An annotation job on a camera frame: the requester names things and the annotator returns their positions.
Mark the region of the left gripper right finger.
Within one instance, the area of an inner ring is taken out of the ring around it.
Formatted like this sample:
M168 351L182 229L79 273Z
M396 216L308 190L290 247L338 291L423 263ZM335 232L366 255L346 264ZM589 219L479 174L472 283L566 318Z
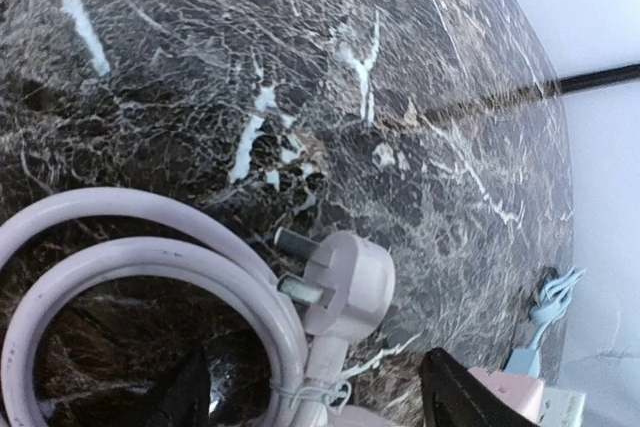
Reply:
M443 348L425 353L419 368L426 427L534 427L490 392Z

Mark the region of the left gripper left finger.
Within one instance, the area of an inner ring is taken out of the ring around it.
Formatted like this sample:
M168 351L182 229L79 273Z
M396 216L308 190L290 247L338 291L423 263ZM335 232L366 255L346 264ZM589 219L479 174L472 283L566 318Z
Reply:
M209 424L210 375L197 348L183 357L132 407L115 417L116 427L194 427Z

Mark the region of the pink cube socket adapter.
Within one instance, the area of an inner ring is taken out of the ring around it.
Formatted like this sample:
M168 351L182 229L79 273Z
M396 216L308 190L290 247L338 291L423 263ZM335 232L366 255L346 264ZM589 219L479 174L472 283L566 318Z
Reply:
M543 380L481 367L472 367L468 372L502 403L537 424L545 387Z

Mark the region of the white cube socket adapter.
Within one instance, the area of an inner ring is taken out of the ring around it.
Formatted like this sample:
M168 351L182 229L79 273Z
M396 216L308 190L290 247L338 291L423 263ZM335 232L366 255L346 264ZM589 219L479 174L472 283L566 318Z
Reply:
M586 394L546 386L543 392L538 425L541 427L581 427Z

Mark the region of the blue power strip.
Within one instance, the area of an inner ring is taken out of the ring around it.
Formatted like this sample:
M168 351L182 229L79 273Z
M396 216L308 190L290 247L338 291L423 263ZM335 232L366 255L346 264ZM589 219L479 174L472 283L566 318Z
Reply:
M541 357L537 348L515 348L505 367L504 372L526 377L540 376Z

